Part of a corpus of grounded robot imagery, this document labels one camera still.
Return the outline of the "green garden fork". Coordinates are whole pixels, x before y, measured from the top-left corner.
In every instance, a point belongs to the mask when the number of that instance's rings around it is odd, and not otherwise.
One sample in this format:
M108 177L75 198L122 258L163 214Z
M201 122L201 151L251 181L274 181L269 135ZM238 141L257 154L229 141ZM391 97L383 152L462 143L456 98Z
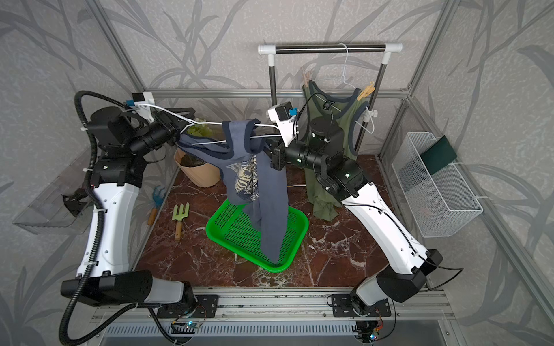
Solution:
M175 205L173 209L172 220L176 222L175 225L175 240L180 241L183 235L183 219L189 215L190 203Z

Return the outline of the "green tank top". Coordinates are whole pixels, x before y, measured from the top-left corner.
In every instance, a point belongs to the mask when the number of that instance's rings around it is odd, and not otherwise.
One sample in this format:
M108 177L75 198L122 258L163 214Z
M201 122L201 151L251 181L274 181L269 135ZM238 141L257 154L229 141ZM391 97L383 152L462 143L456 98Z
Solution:
M308 87L303 87L304 96L307 99L307 116L309 121L324 118L326 121L334 120L344 131L343 149L346 157L356 160L358 152L353 140L356 122L362 117L369 106L369 100L356 100L361 90L356 88L347 97L334 97L323 92L314 81L310 81ZM312 170L304 170L306 178L307 197L313 205L312 214L318 219L332 221L337 215L337 207L340 203L316 180Z

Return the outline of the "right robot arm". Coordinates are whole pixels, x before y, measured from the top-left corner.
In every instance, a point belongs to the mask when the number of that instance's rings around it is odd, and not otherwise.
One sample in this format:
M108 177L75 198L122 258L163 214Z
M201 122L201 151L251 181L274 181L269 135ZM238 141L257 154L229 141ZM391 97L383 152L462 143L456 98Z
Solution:
M316 118L301 140L297 125L301 113L290 102L272 106L267 115L281 137L267 150L271 166L282 169L293 164L312 171L320 186L360 220L388 259L387 267L350 293L351 310L368 317L381 304L402 303L423 290L427 275L440 268L443 257L409 234L366 172L346 156L339 124L333 118Z

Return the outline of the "potted artificial flower plant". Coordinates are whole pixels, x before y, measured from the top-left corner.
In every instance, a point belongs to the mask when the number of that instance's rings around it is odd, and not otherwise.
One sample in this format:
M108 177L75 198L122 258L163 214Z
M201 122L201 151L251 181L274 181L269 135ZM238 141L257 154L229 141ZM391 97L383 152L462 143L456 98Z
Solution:
M198 137L212 137L212 129L208 125L190 124L185 133ZM212 187L221 180L220 171L214 165L206 163L192 154L187 154L178 148L174 160L184 175L198 187Z

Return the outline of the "wooden clothespin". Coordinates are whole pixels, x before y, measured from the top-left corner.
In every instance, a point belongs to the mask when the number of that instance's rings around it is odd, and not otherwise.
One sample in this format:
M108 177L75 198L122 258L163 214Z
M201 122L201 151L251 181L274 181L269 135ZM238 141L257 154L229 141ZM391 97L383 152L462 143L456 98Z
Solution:
M304 83L304 87L308 87L308 84L310 82L310 80L312 79L311 78L311 72L310 71L305 71L303 70L302 71L302 78L303 78L303 83Z
M369 86L366 86L362 91L360 91L360 93L358 94L357 100L361 101L369 97L374 91L375 91L375 83L372 82Z

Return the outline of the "wooden clothespin right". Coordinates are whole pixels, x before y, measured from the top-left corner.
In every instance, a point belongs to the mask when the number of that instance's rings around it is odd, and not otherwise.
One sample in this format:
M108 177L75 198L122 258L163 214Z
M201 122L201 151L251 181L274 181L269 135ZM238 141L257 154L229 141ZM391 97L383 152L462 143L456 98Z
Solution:
M360 91L360 93L358 94L357 100L361 101L369 97L374 91L375 91L375 83L372 82L369 86L366 86L362 91Z

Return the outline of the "green plastic basket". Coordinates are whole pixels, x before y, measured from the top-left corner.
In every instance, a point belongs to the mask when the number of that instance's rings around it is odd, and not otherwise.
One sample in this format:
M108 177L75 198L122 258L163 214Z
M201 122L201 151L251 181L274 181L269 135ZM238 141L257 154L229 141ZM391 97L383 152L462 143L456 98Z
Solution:
M261 252L261 233L252 227L242 209L243 205L235 206L225 200L206 225L207 237L268 272L280 273L288 269L309 229L307 216L300 210L289 208L287 233L278 262L273 263Z

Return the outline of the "navy blue tank top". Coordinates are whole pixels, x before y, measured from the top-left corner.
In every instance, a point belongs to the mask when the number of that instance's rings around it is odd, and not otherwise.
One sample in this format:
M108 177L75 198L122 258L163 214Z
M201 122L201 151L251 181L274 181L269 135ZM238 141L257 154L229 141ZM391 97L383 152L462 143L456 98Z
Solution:
M259 120L225 121L225 142L184 133L177 146L218 167L230 203L243 205L252 227L261 233L261 252L277 263L287 233L289 199L286 170L275 170L264 149L266 139L255 135Z

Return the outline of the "metal clothes rack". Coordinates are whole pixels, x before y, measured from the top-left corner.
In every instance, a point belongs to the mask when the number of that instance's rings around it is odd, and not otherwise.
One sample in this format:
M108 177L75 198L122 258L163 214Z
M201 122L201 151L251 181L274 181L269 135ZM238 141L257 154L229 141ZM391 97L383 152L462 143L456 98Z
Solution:
M403 45L400 43L380 43L347 45L349 53L382 53L382 63L375 82L376 90L372 94L369 107L372 110L375 98L380 89L385 70L394 53L400 53ZM284 54L310 54L310 53L346 53L345 49L337 45L304 45L304 46L275 46L259 45L258 53L268 57L268 70L270 80L272 106L277 103L275 56ZM347 158L343 151L344 131L334 120L325 122L324 118L318 118L308 122L308 129L303 141L299 140L299 121L302 110L298 110L297 125L298 137L288 147L287 157L289 164L299 168L312 170L316 180L335 198L357 197L363 186L369 183L363 169L352 159ZM265 149L270 154L270 149L284 146L282 138L272 142Z

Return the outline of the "red spray bottle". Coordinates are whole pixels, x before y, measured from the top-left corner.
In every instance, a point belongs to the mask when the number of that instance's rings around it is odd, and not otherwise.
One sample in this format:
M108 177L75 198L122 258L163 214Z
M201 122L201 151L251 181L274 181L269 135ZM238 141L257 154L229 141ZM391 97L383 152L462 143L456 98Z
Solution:
M70 214L78 217L89 203L89 197L83 187L75 190L71 195L62 195L63 204Z

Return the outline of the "clear plastic wall shelf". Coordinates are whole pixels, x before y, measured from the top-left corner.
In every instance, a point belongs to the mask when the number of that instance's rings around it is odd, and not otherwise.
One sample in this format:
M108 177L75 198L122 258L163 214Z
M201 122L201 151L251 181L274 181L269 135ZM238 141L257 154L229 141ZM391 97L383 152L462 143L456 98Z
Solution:
M62 195L71 195L78 188L84 188L84 169L89 159L90 149L86 148L12 223L32 234L80 235L86 232L92 220L90 199L82 213L74 217L64 206Z

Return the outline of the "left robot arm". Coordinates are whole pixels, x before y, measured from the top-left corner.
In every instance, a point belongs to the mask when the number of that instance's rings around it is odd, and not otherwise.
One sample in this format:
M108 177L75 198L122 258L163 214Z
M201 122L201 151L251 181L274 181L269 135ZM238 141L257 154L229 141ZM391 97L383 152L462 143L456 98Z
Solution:
M69 299L61 318L59 341L81 345L132 309L147 309L158 330L174 345L155 308L173 314L192 314L199 305L188 282L155 278L148 270L132 270L128 240L134 205L148 161L145 156L177 143L195 114L193 108L168 110L145 101L122 103L97 92L82 90L74 106L91 148L83 189L92 206L92 222L85 255L76 277L64 281L61 294ZM76 339L69 323L78 303L121 309L99 327Z

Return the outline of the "wooden clothespin left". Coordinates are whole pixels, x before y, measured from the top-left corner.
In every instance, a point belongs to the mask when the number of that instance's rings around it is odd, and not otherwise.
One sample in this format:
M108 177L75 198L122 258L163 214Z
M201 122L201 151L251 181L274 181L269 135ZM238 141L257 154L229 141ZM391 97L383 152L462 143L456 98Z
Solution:
M308 87L308 84L310 82L310 80L312 79L311 78L311 72L310 71L305 71L303 70L302 71L302 78L303 78L303 83L304 83L304 87Z

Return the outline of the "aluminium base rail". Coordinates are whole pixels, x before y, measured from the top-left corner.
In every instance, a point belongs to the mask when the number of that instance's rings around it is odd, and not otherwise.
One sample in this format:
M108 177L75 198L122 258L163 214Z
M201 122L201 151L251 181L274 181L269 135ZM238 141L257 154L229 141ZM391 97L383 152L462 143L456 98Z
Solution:
M216 321L331 321L332 294L349 294L351 288L256 288L195 287L200 295L217 295ZM385 321L455 320L454 311L442 291L416 294L404 303L390 304L392 315Z

